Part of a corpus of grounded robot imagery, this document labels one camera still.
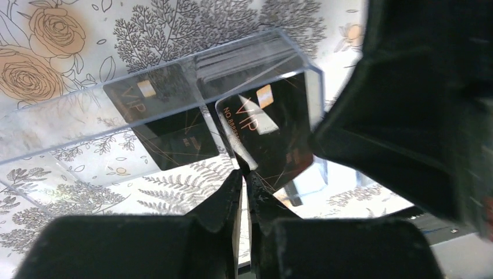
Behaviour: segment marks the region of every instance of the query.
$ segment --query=white patterned surface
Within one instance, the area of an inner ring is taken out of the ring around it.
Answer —
[[[364,10],[362,0],[5,0],[0,116],[274,26],[283,27],[325,71],[330,107],[358,59]],[[98,102],[95,96],[71,100],[88,108]],[[98,131],[114,125],[113,113],[105,113],[84,119],[84,126]],[[47,111],[45,117],[57,116]],[[82,127],[80,119],[70,121]],[[29,136],[0,125],[0,138],[16,139],[0,142],[2,154],[31,141]],[[55,216],[184,214],[213,193],[230,169],[223,154],[156,171],[125,130],[0,166],[0,278],[13,276]],[[293,211],[302,217],[377,217],[410,205],[379,185],[351,189],[336,181],[330,186]],[[245,214],[241,228],[240,263],[249,260]]]

